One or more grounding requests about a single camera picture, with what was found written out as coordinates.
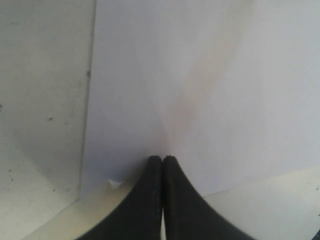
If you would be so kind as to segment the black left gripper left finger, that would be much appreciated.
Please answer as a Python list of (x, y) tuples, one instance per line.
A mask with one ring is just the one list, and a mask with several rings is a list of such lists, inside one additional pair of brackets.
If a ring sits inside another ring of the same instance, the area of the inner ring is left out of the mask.
[(141, 177), (121, 203), (79, 240), (160, 240), (162, 224), (162, 166), (159, 156), (148, 158)]

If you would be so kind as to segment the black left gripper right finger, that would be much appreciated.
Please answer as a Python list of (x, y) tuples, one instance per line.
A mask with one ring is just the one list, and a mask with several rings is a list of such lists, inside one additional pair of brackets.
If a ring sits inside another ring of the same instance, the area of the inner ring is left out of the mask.
[(252, 240), (195, 190), (174, 156), (162, 165), (162, 205), (168, 240)]

